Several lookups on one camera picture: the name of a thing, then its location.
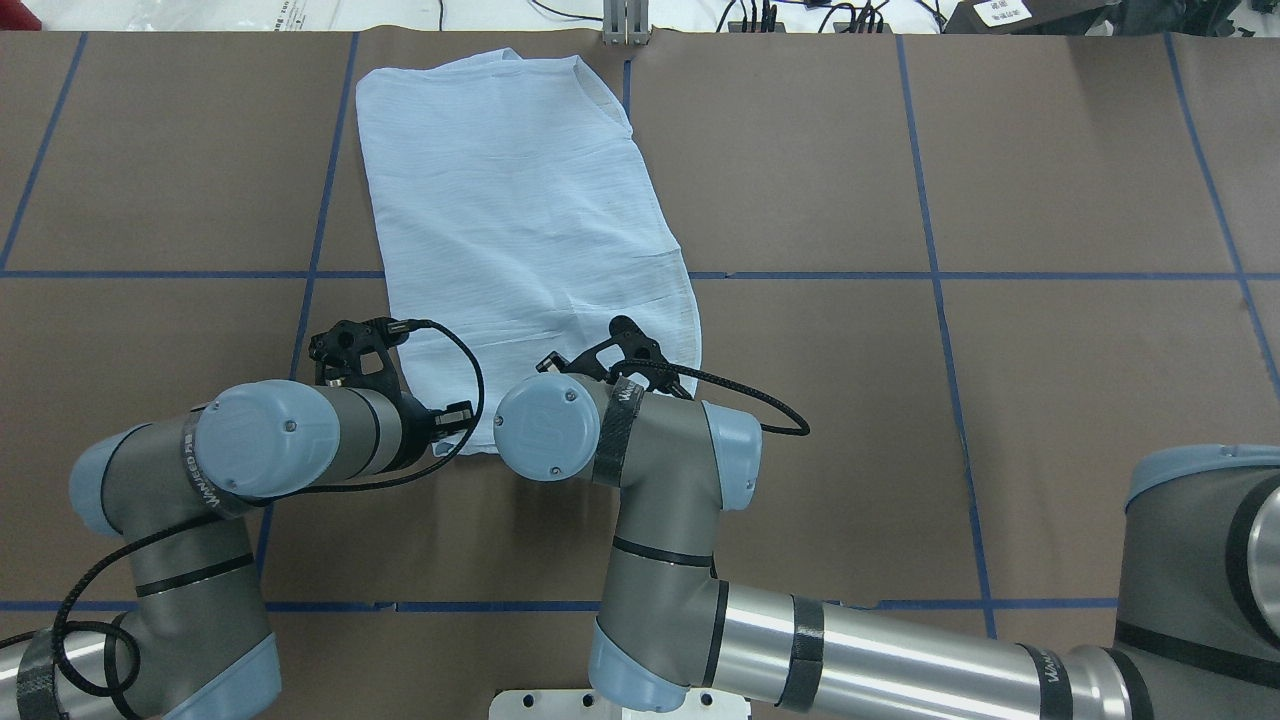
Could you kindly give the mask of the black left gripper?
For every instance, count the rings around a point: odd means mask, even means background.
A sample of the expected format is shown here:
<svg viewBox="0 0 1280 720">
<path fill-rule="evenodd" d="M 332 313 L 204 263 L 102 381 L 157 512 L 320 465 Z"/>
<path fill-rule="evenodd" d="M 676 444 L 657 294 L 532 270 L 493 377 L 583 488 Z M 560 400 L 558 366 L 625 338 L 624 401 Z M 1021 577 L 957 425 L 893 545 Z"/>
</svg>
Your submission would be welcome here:
<svg viewBox="0 0 1280 720">
<path fill-rule="evenodd" d="M 431 409 L 403 387 L 390 360 L 390 350 L 420 331 L 435 331 L 444 336 L 470 366 L 476 368 L 475 352 L 454 332 L 428 319 L 342 320 L 308 340 L 308 359 L 315 365 L 314 384 L 371 393 L 394 413 L 399 441 L 388 460 L 370 459 L 370 471 L 411 468 L 436 443 L 451 439 L 453 445 L 445 454 L 426 466 L 429 471 L 438 471 L 461 454 L 476 430 L 475 401 L 463 400 Z"/>
</svg>

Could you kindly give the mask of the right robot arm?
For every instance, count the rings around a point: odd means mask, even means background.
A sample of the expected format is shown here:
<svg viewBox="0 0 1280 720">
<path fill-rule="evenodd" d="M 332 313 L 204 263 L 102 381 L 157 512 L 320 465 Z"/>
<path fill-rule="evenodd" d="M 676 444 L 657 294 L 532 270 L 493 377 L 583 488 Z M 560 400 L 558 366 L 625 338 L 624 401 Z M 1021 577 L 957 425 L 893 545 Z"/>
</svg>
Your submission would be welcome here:
<svg viewBox="0 0 1280 720">
<path fill-rule="evenodd" d="M 771 346 L 810 388 L 815 427 L 773 427 L 696 400 L 625 316 L 620 363 L 524 350 L 495 406 L 506 465 L 531 480 L 617 489 L 590 682 L 614 703 L 669 712 L 707 687 L 795 714 L 852 719 L 1275 719 L 1277 448 L 1190 445 L 1117 462 L 1066 445 L 1079 420 L 1041 424 L 1025 466 L 923 433 L 884 396 L 847 391 L 803 346 Z M 1116 594 L 1114 639 L 1066 653 L 964 635 L 835 602 L 890 564 L 928 580 L 1002 559 L 1066 559 Z"/>
</svg>

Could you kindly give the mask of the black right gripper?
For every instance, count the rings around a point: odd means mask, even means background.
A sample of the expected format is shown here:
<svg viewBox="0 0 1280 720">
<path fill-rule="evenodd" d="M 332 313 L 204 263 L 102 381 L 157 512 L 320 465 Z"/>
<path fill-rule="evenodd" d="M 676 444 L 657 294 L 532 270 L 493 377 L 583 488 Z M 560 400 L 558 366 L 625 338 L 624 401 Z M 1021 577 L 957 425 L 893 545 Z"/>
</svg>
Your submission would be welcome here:
<svg viewBox="0 0 1280 720">
<path fill-rule="evenodd" d="M 536 364 L 538 373 L 570 373 L 614 383 L 621 375 L 639 374 L 646 391 L 690 400 L 673 364 L 664 356 L 660 343 L 646 334 L 630 316 L 613 316 L 609 336 L 573 359 L 557 351 Z"/>
</svg>

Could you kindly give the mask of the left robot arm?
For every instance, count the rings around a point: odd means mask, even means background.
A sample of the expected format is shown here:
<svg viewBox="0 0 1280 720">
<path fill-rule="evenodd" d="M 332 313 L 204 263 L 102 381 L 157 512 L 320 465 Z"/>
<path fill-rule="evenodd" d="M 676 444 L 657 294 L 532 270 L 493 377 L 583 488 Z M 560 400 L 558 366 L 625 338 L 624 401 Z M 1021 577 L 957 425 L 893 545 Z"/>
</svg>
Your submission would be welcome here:
<svg viewBox="0 0 1280 720">
<path fill-rule="evenodd" d="M 252 719 L 282 692 L 246 518 L 285 498 L 389 489 L 449 436 L 468 441 L 484 395 L 425 407 L 389 352 L 428 319 L 339 322 L 311 338 L 316 375 L 257 380 L 87 448 L 74 510 L 122 539 L 50 626 L 3 642 L 5 719 Z"/>
</svg>

